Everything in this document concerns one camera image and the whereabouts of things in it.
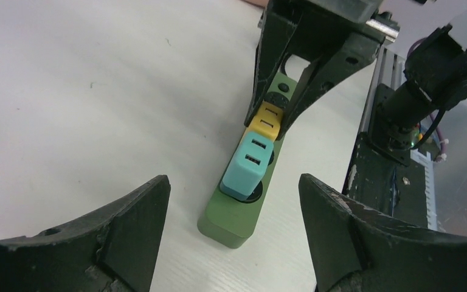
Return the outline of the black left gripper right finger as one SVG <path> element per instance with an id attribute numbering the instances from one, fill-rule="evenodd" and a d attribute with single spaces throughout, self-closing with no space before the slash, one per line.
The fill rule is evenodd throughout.
<path id="1" fill-rule="evenodd" d="M 467 291 L 467 237 L 390 217 L 307 173 L 299 198 L 317 291 Z"/>

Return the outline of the teal USB adapter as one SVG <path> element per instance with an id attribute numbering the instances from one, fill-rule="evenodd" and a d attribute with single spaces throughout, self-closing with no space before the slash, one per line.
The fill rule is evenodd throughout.
<path id="1" fill-rule="evenodd" d="M 240 141 L 220 182 L 220 190 L 238 201 L 246 201 L 264 177 L 274 142 L 254 131 Z"/>

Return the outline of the green power strip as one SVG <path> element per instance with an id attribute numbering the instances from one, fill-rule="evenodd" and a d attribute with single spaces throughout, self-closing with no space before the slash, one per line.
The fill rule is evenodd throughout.
<path id="1" fill-rule="evenodd" d="M 283 110 L 291 100 L 296 84 L 296 81 L 285 74 L 276 74 L 264 102 L 269 102 Z M 219 181 L 203 214 L 198 220 L 198 229 L 203 235 L 224 246 L 236 249 L 254 233 L 283 140 L 276 139 L 273 142 L 274 151 L 269 160 L 267 171 L 246 201 L 238 201 L 223 193 L 220 190 L 221 180 Z"/>

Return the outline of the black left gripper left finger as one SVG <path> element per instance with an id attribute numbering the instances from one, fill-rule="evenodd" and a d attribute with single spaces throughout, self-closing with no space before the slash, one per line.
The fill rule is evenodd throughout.
<path id="1" fill-rule="evenodd" d="M 159 175 L 65 224 L 0 240 L 0 291 L 149 291 L 170 191 Z"/>

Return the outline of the yellow USB adapter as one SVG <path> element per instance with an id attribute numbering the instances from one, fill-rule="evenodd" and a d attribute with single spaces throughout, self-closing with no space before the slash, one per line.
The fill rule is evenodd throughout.
<path id="1" fill-rule="evenodd" d="M 280 132 L 283 110 L 269 102 L 262 102 L 251 120 L 246 132 L 254 131 L 271 141 L 275 141 Z"/>

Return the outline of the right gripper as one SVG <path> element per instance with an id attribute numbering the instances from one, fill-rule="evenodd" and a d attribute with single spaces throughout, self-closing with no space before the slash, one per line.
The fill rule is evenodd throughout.
<path id="1" fill-rule="evenodd" d="M 244 120 L 255 116 L 287 54 L 311 63 L 286 106 L 277 139 L 336 85 L 374 62 L 381 44 L 400 31 L 381 1 L 270 1 L 259 21 L 253 93 Z"/>

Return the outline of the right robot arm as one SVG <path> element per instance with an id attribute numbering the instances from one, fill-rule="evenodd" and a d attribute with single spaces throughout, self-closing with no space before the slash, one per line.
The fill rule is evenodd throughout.
<path id="1" fill-rule="evenodd" d="M 296 119 L 336 85 L 374 62 L 399 27 L 380 1 L 268 1 L 261 16 L 255 53 L 253 93 L 244 120 L 249 125 L 269 93 L 271 83 L 290 55 L 309 62 L 283 109 L 278 138 Z M 406 81 L 379 115 L 388 137 L 398 143 L 433 111 L 439 115 L 467 98 L 467 10 L 435 29 L 408 55 Z"/>

